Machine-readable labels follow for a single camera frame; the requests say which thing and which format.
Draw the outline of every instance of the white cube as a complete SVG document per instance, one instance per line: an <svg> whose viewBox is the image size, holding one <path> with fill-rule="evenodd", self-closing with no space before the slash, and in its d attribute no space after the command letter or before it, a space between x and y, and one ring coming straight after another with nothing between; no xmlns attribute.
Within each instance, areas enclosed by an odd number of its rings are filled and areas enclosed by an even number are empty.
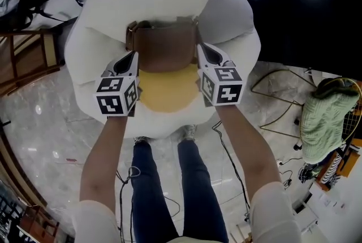
<svg viewBox="0 0 362 243"><path fill-rule="evenodd" d="M138 100L136 76L100 77L95 84L94 98L101 113L127 116Z"/></svg>
<svg viewBox="0 0 362 243"><path fill-rule="evenodd" d="M201 92L213 106L238 105L244 81L235 67L205 67L199 70Z"/></svg>

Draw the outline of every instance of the white sleeve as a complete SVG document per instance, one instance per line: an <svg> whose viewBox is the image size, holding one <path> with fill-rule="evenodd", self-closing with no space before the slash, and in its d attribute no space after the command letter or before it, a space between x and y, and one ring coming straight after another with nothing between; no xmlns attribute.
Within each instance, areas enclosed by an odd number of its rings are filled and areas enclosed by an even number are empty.
<svg viewBox="0 0 362 243"><path fill-rule="evenodd" d="M280 182L266 184L255 193L250 221L255 243L301 243L290 199Z"/></svg>
<svg viewBox="0 0 362 243"><path fill-rule="evenodd" d="M81 201L73 213L75 243L119 243L113 212L96 201Z"/></svg>

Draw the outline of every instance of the floor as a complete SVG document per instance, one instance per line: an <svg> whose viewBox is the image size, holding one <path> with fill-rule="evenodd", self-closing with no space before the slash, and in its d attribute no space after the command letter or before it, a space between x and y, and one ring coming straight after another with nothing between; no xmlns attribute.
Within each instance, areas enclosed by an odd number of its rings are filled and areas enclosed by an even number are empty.
<svg viewBox="0 0 362 243"><path fill-rule="evenodd" d="M251 72L245 89L240 109L247 119L261 132L273 150L276 160L287 161L300 158L301 152L294 151L298 139L282 136L259 128L279 117L289 104L250 92L250 87L264 74L275 69L285 69L275 63L258 62ZM293 68L297 73L308 78L303 69ZM296 100L303 103L308 91L313 88L289 72L281 72L263 81L258 89L264 93ZM276 131L298 134L293 124L301 109L292 106L287 114L275 125L269 126ZM11 124L5 127L8 140L30 180L48 201L49 212L60 221L62 229L73 235L71 214L79 198L79 184L83 163L95 143L102 124L81 112L76 104L71 79L66 67L61 71L38 80L20 91L0 100L0 116ZM212 186L221 206L229 231L237 224L243 225L245 203L242 187L237 180L232 165L227 157L218 135L211 127L218 121L215 114L207 123L198 127L196 143L201 156L210 172ZM223 139L243 178L243 171L232 150L222 126ZM181 189L180 167L178 164L178 134L174 133L164 140L152 142L153 157L160 174L162 189L169 198L177 201L180 212L173 217L180 234L183 229L183 197ZM132 161L133 140L126 139L122 145L118 170L122 178L127 177ZM280 171L291 170L292 184L287 192L292 202L306 193L306 186L297 178L303 160L292 160ZM282 175L282 180L289 178L290 172ZM116 181L116 198L121 188ZM126 218L125 230L129 230L132 187L126 185L123 192L123 213ZM178 206L167 200L171 214L176 214ZM119 205L116 211L120 218ZM126 240L130 239L126 231Z"/></svg>

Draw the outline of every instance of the gray pillow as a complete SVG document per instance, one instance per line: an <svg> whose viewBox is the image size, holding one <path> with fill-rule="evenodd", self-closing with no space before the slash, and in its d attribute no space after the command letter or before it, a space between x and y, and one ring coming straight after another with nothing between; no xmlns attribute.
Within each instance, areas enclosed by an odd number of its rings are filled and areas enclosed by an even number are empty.
<svg viewBox="0 0 362 243"><path fill-rule="evenodd" d="M253 11L247 0L208 0L199 16L204 42L218 44L254 28Z"/></svg>

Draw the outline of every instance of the person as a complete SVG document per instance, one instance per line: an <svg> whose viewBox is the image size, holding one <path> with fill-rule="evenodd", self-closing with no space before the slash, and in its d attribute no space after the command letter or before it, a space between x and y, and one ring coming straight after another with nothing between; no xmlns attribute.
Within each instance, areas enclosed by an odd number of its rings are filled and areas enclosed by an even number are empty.
<svg viewBox="0 0 362 243"><path fill-rule="evenodd" d="M253 242L301 242L291 202L269 145L235 105L217 106L216 110L244 170ZM109 118L84 164L80 202L73 217L76 243L120 242L115 219L115 174L126 124L127 117ZM178 145L184 197L182 237L167 209L152 148L144 137L135 141L135 177L131 183L137 243L229 241L210 175L193 139L195 126L183 127L183 134Z"/></svg>

